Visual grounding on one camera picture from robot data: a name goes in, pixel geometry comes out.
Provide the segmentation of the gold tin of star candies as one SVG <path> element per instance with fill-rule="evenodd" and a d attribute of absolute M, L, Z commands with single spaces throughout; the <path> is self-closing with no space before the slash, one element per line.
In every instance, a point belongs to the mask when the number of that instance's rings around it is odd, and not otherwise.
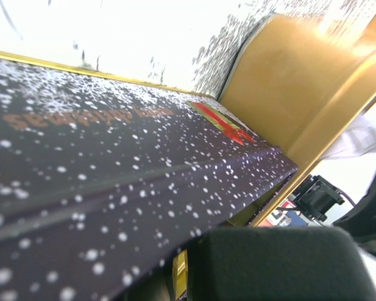
<path fill-rule="evenodd" d="M 0 300 L 111 300 L 296 171 L 210 97 L 0 53 Z"/>

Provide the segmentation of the gold tin of gummy candies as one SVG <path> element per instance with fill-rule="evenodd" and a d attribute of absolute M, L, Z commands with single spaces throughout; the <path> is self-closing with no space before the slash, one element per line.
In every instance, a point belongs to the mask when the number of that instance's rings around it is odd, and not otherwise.
<path fill-rule="evenodd" d="M 376 13 L 343 20 L 274 14 L 243 44 L 219 101 L 280 146 L 298 172 L 261 202 L 257 226 L 321 161 L 322 154 L 376 102 Z"/>

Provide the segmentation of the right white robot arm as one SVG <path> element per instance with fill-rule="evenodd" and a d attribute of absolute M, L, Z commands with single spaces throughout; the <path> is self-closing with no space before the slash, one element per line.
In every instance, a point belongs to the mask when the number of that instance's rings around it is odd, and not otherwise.
<path fill-rule="evenodd" d="M 356 118 L 294 195 L 307 218 L 347 231 L 376 255 L 376 120 Z"/>

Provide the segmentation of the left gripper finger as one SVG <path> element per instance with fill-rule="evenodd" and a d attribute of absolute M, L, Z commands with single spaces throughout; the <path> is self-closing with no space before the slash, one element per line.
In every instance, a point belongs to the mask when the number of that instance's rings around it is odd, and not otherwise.
<path fill-rule="evenodd" d="M 189 300 L 376 300 L 355 243 L 336 228 L 217 228 L 188 255 Z"/>

